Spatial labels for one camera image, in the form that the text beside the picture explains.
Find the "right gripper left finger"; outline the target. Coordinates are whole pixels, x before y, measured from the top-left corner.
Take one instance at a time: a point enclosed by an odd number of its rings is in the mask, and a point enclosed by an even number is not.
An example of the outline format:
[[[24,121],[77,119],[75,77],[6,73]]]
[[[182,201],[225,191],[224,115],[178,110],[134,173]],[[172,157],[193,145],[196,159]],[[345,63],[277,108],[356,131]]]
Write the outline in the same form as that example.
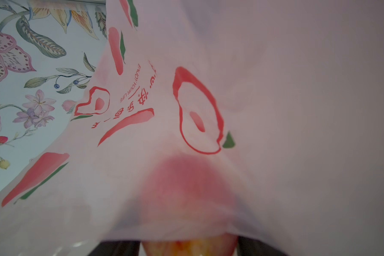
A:
[[[88,256],[138,256],[139,241],[108,241],[101,242]]]

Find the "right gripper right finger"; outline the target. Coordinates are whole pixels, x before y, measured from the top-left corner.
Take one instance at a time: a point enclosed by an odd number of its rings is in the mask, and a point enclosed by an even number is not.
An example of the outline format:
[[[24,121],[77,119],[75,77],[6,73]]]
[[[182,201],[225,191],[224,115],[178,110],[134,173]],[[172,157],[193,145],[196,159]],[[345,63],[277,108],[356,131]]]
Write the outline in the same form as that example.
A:
[[[282,251],[259,240],[239,236],[237,245],[238,256],[287,256]]]

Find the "pink red apple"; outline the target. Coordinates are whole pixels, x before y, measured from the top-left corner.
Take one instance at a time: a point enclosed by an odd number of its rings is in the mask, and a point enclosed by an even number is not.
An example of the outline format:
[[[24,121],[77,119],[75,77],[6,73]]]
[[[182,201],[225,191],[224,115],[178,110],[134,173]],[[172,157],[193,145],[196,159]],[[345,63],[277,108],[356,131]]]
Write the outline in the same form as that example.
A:
[[[232,256],[238,236],[223,234],[189,241],[143,241],[147,256]]]

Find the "pink plastic bag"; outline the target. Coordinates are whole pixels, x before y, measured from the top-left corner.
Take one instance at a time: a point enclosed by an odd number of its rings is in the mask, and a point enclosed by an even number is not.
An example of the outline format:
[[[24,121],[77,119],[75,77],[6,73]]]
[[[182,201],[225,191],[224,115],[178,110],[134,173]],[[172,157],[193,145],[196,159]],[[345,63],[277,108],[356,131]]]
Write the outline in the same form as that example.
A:
[[[0,1],[0,256],[223,234],[384,256],[384,1]]]

